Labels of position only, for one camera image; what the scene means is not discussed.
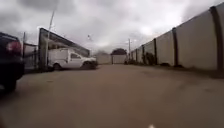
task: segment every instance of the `tree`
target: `tree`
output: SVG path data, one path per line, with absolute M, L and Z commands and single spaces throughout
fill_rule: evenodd
M 124 50 L 123 48 L 117 48 L 114 49 L 113 52 L 111 53 L 111 55 L 126 55 L 127 51 Z

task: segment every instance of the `van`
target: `van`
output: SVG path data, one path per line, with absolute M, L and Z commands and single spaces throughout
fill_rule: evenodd
M 54 49 L 48 52 L 48 66 L 54 70 L 95 69 L 97 65 L 95 58 L 83 57 L 72 48 Z

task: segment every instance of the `white wall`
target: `white wall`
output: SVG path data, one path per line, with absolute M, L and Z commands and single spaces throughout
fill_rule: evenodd
M 169 31 L 156 39 L 158 64 L 174 66 L 173 33 Z
M 113 55 L 113 64 L 124 64 L 127 55 Z
M 133 58 L 132 59 L 136 61 L 136 50 L 133 51 Z
M 131 59 L 132 60 L 134 59 L 134 52 L 133 51 L 131 52 Z
M 152 53 L 153 55 L 155 55 L 155 49 L 154 49 L 154 42 L 153 41 L 144 44 L 144 47 L 145 47 L 145 53 L 149 52 L 149 53 Z
M 111 64 L 111 55 L 97 55 L 96 60 L 98 64 Z
M 138 48 L 138 62 L 139 63 L 143 63 L 143 60 L 142 60 L 142 46 Z
M 224 3 L 217 6 L 217 11 L 219 13 L 220 20 L 221 20 L 222 32 L 223 32 L 222 36 L 224 37 Z
M 179 63 L 186 68 L 215 70 L 217 43 L 209 11 L 177 28 Z

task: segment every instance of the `street light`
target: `street light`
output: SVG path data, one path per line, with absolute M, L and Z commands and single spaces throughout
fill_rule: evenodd
M 55 5 L 55 7 L 53 9 L 53 12 L 52 12 L 52 15 L 51 15 L 51 19 L 50 19 L 49 28 L 48 28 L 47 41 L 46 41 L 46 58 L 45 58 L 46 59 L 45 60 L 46 69 L 48 68 L 48 46 L 49 46 L 49 42 L 50 42 L 50 31 L 51 31 L 51 28 L 52 28 L 52 23 L 53 23 L 55 12 L 57 10 L 58 3 L 59 3 L 59 0 L 56 1 L 56 5 Z
M 92 39 L 92 36 L 91 36 L 91 35 L 88 35 L 87 37 L 88 37 L 88 40 L 90 40 L 91 42 L 93 41 L 93 39 Z

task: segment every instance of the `cloud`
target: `cloud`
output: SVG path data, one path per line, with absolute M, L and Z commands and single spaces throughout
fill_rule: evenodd
M 59 0 L 52 31 L 91 50 L 132 48 L 223 0 Z M 38 28 L 49 27 L 57 0 L 0 0 L 0 28 L 24 31 L 38 43 Z
M 37 11 L 52 11 L 58 8 L 58 12 L 63 14 L 69 13 L 74 9 L 73 0 L 18 0 L 18 3 Z
M 218 5 L 222 2 L 224 0 L 189 0 L 183 15 L 183 21 L 187 21 L 208 10 L 211 6 Z

